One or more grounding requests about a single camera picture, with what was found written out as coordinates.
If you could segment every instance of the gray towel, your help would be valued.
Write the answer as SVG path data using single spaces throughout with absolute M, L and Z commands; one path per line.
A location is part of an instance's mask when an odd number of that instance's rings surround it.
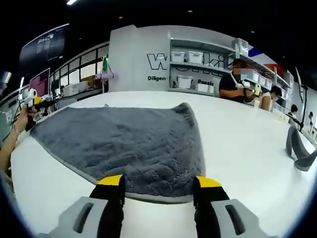
M 66 108 L 31 135 L 56 159 L 89 181 L 124 174 L 126 191 L 144 199 L 192 194 L 193 178 L 204 173 L 197 122 L 190 106 Z

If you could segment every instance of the dark hair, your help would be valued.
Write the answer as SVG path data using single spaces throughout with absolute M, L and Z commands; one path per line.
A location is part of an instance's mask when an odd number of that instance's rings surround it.
M 295 104 L 293 104 L 292 107 L 291 107 L 291 112 L 295 113 L 297 111 L 298 111 L 297 106 Z
M 276 96 L 280 96 L 281 97 L 282 96 L 282 89 L 280 87 L 277 87 L 277 86 L 274 85 L 271 88 L 270 93 L 275 93 Z
M 247 68 L 248 67 L 248 64 L 242 59 L 234 59 L 233 60 L 232 66 L 235 67 L 237 65 L 240 66 L 240 68 Z

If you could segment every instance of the black ceiling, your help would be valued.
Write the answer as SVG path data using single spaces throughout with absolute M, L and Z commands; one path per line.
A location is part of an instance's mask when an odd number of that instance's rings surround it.
M 70 23 L 70 29 L 63 61 L 109 40 L 110 31 L 122 26 L 187 25 L 242 38 L 293 75 L 297 66 L 302 81 L 317 90 L 313 5 L 221 0 L 78 0 L 71 6 L 66 0 L 33 0 L 6 4 L 7 17 L 1 16 L 6 25 L 2 28 L 0 67 L 12 72 L 17 71 L 23 45 L 65 23 Z

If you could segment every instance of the man in black shirt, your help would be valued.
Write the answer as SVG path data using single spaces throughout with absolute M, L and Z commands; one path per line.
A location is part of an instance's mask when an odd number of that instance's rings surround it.
M 237 83 L 242 83 L 246 76 L 246 72 L 244 71 L 247 70 L 247 63 L 245 63 L 242 59 L 235 59 L 232 65 L 232 72 L 225 75 L 220 80 L 220 97 L 239 103 L 252 101 L 257 96 L 255 94 L 252 94 L 251 91 L 248 89 L 237 88 L 237 85 L 233 80 L 234 77 Z

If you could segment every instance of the black shirt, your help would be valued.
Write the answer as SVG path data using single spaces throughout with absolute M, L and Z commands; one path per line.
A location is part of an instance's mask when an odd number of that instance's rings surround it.
M 235 75 L 234 77 L 237 80 L 237 82 L 240 83 L 240 79 L 238 79 Z M 227 91 L 237 90 L 236 84 L 233 81 L 230 73 L 221 78 L 219 83 L 219 91 L 220 90 L 227 90 Z M 221 98 L 232 100 L 238 103 L 244 103 L 244 96 L 237 96 L 233 98 L 227 98 L 227 97 L 221 97 Z

